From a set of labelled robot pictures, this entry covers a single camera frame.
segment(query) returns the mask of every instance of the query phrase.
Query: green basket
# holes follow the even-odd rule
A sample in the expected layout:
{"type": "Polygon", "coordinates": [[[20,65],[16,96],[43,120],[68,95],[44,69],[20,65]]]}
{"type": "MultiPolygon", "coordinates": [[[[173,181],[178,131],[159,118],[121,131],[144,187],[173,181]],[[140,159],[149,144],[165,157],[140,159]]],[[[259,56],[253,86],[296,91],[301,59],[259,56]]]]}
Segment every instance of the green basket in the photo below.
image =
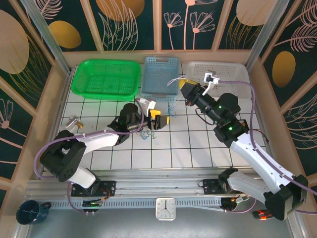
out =
{"type": "Polygon", "coordinates": [[[89,99],[132,101],[140,76],[141,67],[136,62],[89,59],[78,66],[71,91],[89,99]]]}

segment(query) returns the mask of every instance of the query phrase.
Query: light blue plastic basket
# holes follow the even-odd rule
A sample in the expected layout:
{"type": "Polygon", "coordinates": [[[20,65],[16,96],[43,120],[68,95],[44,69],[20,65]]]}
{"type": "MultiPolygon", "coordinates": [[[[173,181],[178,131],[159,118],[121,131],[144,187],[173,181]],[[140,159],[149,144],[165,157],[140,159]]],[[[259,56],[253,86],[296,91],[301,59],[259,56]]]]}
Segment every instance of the light blue plastic basket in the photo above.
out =
{"type": "Polygon", "coordinates": [[[167,83],[179,77],[179,60],[174,57],[146,57],[142,79],[141,96],[157,102],[175,102],[179,81],[167,83]]]}

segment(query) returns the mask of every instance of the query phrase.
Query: white plastic basket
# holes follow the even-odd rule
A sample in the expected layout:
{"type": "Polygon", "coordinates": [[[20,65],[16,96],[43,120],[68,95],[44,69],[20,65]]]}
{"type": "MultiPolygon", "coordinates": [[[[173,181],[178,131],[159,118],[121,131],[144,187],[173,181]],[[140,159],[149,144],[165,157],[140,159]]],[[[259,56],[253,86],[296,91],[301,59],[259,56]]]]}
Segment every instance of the white plastic basket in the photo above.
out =
{"type": "MultiPolygon", "coordinates": [[[[206,71],[215,71],[220,80],[223,81],[250,83],[247,69],[240,63],[192,61],[187,65],[186,78],[205,85],[204,75],[206,71]]],[[[232,93],[239,99],[251,98],[251,89],[247,85],[220,83],[209,91],[212,97],[220,97],[223,93],[232,93]]]]}

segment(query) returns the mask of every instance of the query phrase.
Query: mug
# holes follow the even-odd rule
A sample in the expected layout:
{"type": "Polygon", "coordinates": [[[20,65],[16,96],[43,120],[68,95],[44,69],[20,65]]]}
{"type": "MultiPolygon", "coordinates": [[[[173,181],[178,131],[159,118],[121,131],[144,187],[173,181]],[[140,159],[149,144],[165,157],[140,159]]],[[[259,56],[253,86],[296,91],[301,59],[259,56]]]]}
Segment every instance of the mug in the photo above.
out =
{"type": "Polygon", "coordinates": [[[35,200],[26,201],[17,210],[16,220],[22,225],[40,223],[48,216],[51,206],[50,202],[40,205],[35,200]]]}

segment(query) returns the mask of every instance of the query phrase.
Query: clock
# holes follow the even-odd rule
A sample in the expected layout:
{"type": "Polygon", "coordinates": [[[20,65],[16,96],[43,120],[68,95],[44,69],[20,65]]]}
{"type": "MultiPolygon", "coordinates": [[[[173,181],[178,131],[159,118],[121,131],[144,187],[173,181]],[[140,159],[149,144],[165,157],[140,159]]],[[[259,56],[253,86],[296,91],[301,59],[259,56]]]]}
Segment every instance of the clock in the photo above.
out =
{"type": "Polygon", "coordinates": [[[159,197],[156,203],[156,217],[160,221],[173,221],[176,217],[175,199],[159,197]]]}

